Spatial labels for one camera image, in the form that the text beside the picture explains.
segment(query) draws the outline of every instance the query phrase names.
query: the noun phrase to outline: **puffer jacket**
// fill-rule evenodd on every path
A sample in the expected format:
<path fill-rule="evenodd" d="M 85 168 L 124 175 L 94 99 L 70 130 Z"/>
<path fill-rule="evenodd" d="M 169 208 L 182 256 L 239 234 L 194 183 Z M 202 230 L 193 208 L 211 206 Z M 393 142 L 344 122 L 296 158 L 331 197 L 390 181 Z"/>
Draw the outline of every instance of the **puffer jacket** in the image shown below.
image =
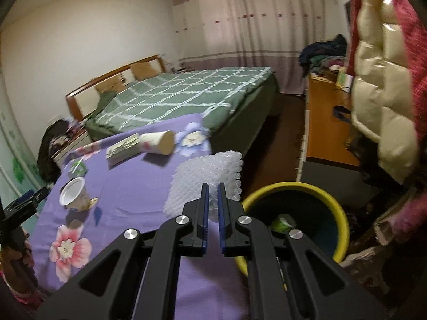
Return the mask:
<path fill-rule="evenodd" d="M 378 143 L 379 165 L 403 183 L 417 163 L 411 72 L 392 0 L 362 0 L 352 122 Z"/>

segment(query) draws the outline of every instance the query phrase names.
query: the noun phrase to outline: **paper cup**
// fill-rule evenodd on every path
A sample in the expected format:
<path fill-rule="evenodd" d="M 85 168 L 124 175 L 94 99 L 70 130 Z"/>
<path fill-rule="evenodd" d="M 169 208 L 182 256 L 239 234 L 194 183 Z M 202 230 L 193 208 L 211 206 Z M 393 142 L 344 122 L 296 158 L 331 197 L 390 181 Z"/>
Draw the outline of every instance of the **paper cup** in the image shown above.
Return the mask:
<path fill-rule="evenodd" d="M 175 133 L 172 130 L 144 133 L 139 137 L 139 145 L 143 153 L 170 155 L 175 147 Z"/>
<path fill-rule="evenodd" d="M 84 211 L 89 208 L 90 198 L 85 187 L 85 178 L 77 177 L 68 182 L 59 195 L 59 204 L 67 209 Z"/>

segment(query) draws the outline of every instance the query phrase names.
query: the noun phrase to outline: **white curtain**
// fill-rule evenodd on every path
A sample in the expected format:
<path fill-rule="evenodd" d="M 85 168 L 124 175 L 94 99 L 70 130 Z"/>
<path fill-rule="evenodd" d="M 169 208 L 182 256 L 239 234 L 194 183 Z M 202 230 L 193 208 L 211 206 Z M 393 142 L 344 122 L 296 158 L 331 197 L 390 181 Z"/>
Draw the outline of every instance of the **white curtain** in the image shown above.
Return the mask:
<path fill-rule="evenodd" d="M 324 39 L 323 0 L 173 0 L 180 62 L 193 69 L 271 66 L 303 91 L 301 50 Z"/>

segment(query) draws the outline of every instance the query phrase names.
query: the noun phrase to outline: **blue flower print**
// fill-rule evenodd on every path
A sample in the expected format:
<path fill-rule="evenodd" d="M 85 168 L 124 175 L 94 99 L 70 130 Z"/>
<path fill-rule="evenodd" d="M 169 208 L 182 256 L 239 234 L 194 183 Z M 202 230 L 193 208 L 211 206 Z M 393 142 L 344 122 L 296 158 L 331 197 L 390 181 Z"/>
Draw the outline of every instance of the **blue flower print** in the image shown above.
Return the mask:
<path fill-rule="evenodd" d="M 190 157 L 199 151 L 211 150 L 208 135 L 209 129 L 199 123 L 189 123 L 184 131 L 175 135 L 175 152 Z"/>

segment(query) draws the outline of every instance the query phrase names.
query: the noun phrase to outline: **flower pattern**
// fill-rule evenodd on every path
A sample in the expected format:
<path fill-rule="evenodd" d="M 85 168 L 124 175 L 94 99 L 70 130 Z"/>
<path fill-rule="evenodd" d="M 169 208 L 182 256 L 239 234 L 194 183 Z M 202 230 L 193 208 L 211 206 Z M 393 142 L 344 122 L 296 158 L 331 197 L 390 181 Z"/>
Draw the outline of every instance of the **flower pattern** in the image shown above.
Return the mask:
<path fill-rule="evenodd" d="M 83 156 L 82 160 L 85 161 L 89 159 L 92 155 L 95 155 L 101 151 L 101 144 L 99 141 L 93 142 L 91 144 L 85 145 L 84 147 L 77 148 L 74 151 L 74 154 L 77 157 Z"/>
<path fill-rule="evenodd" d="M 211 144 L 208 140 L 209 129 L 199 123 L 189 123 L 184 131 L 175 135 L 175 152 L 190 157 L 198 151 L 209 151 Z"/>
<path fill-rule="evenodd" d="M 92 244 L 87 238 L 80 238 L 84 225 L 74 219 L 69 226 L 59 226 L 56 240 L 49 249 L 49 257 L 56 263 L 55 273 L 66 283 L 71 276 L 71 266 L 82 268 L 89 262 Z"/>

